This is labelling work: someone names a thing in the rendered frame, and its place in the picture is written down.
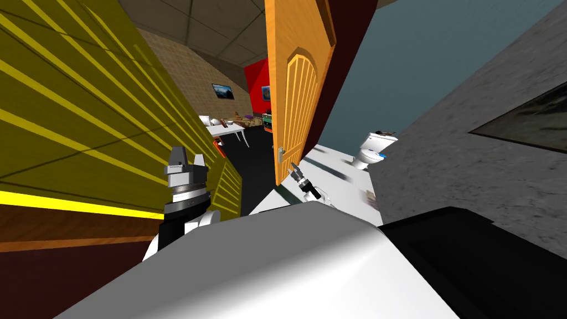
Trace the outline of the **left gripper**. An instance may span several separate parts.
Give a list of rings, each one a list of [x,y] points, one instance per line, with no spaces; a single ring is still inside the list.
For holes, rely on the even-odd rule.
[[[169,165],[164,168],[164,174],[168,179],[168,188],[203,184],[207,181],[209,168],[205,164],[203,154],[196,154],[193,164],[189,164],[186,148],[174,146],[169,157]]]

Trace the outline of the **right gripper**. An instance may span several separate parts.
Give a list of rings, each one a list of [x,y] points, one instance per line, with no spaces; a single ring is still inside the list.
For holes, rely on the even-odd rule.
[[[303,173],[301,172],[301,169],[299,168],[299,166],[297,164],[293,163],[293,162],[291,162],[291,166],[292,166],[293,170],[288,169],[290,176],[293,179],[297,180],[297,183],[302,190],[309,189],[311,182],[303,176]]]

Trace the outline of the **white table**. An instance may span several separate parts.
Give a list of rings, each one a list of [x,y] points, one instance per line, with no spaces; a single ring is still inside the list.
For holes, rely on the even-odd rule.
[[[250,147],[249,142],[247,141],[246,136],[244,134],[244,128],[242,126],[239,126],[238,124],[231,124],[231,125],[226,124],[226,126],[220,124],[217,126],[213,126],[212,118],[210,116],[199,116],[199,118],[203,122],[203,124],[205,124],[207,130],[213,137],[220,137],[223,135],[234,133],[236,134],[237,139],[240,140],[238,134],[241,134],[246,145]]]

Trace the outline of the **brown bed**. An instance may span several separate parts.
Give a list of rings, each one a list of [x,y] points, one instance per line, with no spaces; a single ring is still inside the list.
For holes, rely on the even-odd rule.
[[[243,128],[263,127],[264,123],[261,118],[252,115],[240,115],[238,112],[233,112],[232,117],[223,117],[222,121],[232,123]]]

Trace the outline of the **white toilet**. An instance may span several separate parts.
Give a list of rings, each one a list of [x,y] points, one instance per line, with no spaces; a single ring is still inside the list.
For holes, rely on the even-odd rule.
[[[364,170],[369,164],[386,159],[386,155],[382,151],[397,140],[393,132],[376,131],[369,133],[367,139],[361,144],[360,151],[353,158],[351,165]]]

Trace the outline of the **orange wooden door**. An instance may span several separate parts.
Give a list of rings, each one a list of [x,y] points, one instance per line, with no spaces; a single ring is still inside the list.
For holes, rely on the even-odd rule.
[[[332,59],[336,37],[328,0],[265,0],[275,183],[298,164]],[[285,149],[278,163],[277,150]]]

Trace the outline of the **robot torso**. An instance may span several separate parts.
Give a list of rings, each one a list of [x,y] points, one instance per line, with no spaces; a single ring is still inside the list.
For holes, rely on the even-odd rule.
[[[55,319],[459,319],[373,224],[317,202],[195,228]]]

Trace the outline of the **dark framed wall picture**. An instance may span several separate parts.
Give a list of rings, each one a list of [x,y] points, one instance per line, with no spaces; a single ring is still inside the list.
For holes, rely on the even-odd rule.
[[[567,154],[567,81],[470,133]]]

